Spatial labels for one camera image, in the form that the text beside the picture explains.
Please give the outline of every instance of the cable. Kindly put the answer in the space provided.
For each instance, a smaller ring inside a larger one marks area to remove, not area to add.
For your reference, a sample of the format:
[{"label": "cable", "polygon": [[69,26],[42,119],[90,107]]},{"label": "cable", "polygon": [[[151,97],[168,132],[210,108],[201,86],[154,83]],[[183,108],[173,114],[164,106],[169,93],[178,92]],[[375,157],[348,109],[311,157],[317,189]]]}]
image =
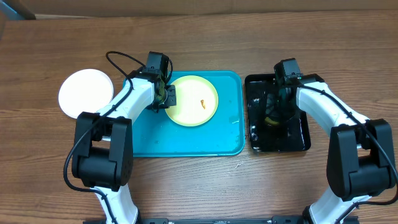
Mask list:
[{"label": "cable", "polygon": [[85,188],[81,188],[81,187],[76,187],[76,186],[74,186],[74,185],[69,181],[69,179],[68,179],[68,165],[69,165],[70,159],[72,158],[73,153],[75,152],[77,146],[79,146],[79,144],[81,143],[82,139],[83,139],[89,132],[91,132],[91,131],[93,130],[93,128],[94,128],[98,123],[100,123],[100,121],[102,121],[105,117],[107,117],[107,115],[111,114],[118,106],[120,106],[120,104],[123,103],[123,101],[124,101],[124,100],[130,95],[130,93],[133,91],[133,86],[132,86],[132,81],[131,81],[132,78],[129,78],[129,77],[127,76],[126,72],[124,72],[121,68],[119,68],[119,67],[110,59],[109,54],[118,54],[118,55],[122,55],[122,56],[128,57],[128,58],[130,58],[131,60],[133,60],[133,61],[139,63],[140,65],[142,65],[143,67],[145,67],[145,65],[144,65],[142,62],[138,61],[137,59],[133,58],[133,57],[130,56],[130,55],[127,55],[127,54],[124,54],[124,53],[121,53],[121,52],[116,52],[116,51],[110,51],[110,52],[107,52],[107,53],[106,53],[106,55],[105,55],[105,56],[106,56],[106,59],[108,59],[108,61],[109,61],[116,69],[118,69],[118,70],[126,77],[126,79],[128,80],[128,82],[130,83],[129,91],[128,91],[128,92],[127,92],[115,105],[113,105],[112,108],[111,108],[109,111],[107,111],[107,112],[105,112],[105,114],[101,115],[101,116],[100,116],[100,117],[87,129],[87,131],[83,133],[83,135],[80,137],[80,139],[77,140],[76,144],[72,147],[72,149],[70,150],[70,152],[69,152],[67,158],[65,159],[65,164],[63,165],[63,179],[64,179],[65,183],[68,185],[68,187],[70,187],[72,190],[76,190],[76,191],[79,191],[79,192],[92,192],[92,193],[99,194],[99,195],[101,196],[101,199],[105,201],[106,208],[108,209],[109,216],[110,216],[111,219],[112,219],[112,223],[118,224],[118,221],[116,221],[116,218],[115,218],[114,215],[113,215],[111,206],[110,206],[110,204],[109,204],[109,200],[108,200],[108,198],[106,197],[106,195],[105,195],[102,191],[97,190],[97,189],[85,189]]},{"label": "cable", "polygon": [[371,140],[371,142],[375,145],[375,147],[378,149],[379,152],[381,152],[383,158],[387,161],[394,179],[396,181],[397,184],[397,191],[396,194],[394,196],[394,198],[392,198],[391,200],[388,200],[386,202],[354,202],[342,215],[340,215],[340,217],[336,220],[335,224],[340,223],[340,221],[342,221],[342,219],[344,219],[349,213],[351,213],[356,207],[360,206],[360,205],[391,205],[393,203],[395,203],[398,200],[398,173],[396,168],[392,165],[391,160],[388,158],[386,152],[384,151],[384,149],[380,146],[379,142],[377,141],[377,139],[373,136],[373,134],[366,129],[365,125],[363,123],[361,123],[360,121],[358,121],[352,113],[350,113],[336,98],[334,98],[333,96],[329,95],[328,93],[326,93],[325,91],[319,90],[317,88],[314,87],[310,87],[310,86],[305,86],[305,85],[297,85],[297,86],[285,86],[285,87],[297,87],[297,88],[305,88],[308,90],[312,90],[318,93],[321,93],[322,95],[327,96],[331,101],[333,101],[345,114],[347,114],[347,116],[349,118],[351,118],[356,124],[358,124],[362,130],[369,136],[369,139]]},{"label": "cable", "polygon": [[170,62],[170,74],[168,75],[165,83],[168,83],[170,81],[170,79],[172,78],[172,73],[173,73],[173,62],[171,59],[169,59]]}]

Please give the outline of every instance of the blue tray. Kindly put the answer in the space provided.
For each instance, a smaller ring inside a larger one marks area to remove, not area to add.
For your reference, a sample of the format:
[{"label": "blue tray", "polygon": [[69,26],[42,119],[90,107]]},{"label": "blue tray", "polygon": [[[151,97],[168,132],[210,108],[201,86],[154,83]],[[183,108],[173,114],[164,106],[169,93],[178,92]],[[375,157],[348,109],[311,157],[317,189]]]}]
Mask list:
[{"label": "blue tray", "polygon": [[233,156],[244,146],[242,81],[232,71],[173,72],[171,82],[186,75],[209,80],[218,93],[218,108],[205,124],[185,127],[160,110],[144,110],[132,127],[134,157]]}]

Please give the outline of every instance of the pale yellow plate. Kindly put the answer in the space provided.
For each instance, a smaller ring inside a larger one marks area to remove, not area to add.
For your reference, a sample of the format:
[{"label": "pale yellow plate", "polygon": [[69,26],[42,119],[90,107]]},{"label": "pale yellow plate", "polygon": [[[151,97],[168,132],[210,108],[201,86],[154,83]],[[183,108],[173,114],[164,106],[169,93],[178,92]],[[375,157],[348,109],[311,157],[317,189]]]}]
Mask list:
[{"label": "pale yellow plate", "polygon": [[198,126],[216,113],[218,94],[208,80],[187,75],[176,79],[175,86],[177,105],[166,109],[169,118],[182,126]]}]

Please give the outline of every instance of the wooden table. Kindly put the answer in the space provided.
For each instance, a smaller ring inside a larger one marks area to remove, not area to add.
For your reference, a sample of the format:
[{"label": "wooden table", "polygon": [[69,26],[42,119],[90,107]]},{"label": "wooden table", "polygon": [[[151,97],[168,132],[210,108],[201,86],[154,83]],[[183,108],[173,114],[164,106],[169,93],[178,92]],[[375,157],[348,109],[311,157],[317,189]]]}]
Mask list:
[{"label": "wooden table", "polygon": [[[163,52],[175,70],[234,70],[242,83],[295,57],[304,73],[319,74],[356,111],[386,119],[398,145],[398,11],[7,22],[0,41],[1,222],[104,217],[94,194],[63,182],[75,120],[62,113],[57,95],[64,79],[84,68],[107,73],[118,92],[123,77],[105,59],[109,50],[143,61],[150,50]],[[125,70],[137,68],[115,60]],[[328,136],[311,118],[309,125],[307,153],[256,156],[247,141],[234,157],[135,159],[133,201],[143,217],[301,214],[328,186]],[[398,223],[397,209],[363,206],[354,214],[362,223]]]}]

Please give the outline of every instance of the round plate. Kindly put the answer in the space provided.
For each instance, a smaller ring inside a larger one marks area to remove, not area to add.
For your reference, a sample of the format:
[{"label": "round plate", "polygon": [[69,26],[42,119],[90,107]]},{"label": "round plate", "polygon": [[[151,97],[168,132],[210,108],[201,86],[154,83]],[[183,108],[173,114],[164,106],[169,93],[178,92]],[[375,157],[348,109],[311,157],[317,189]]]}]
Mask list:
[{"label": "round plate", "polygon": [[172,121],[182,126],[198,126],[216,113],[218,94],[208,80],[187,75],[176,79],[172,85],[175,86],[177,105],[166,109]]},{"label": "round plate", "polygon": [[62,111],[77,118],[83,111],[95,113],[113,97],[111,79],[96,69],[84,69],[70,75],[62,84],[58,102]]}]

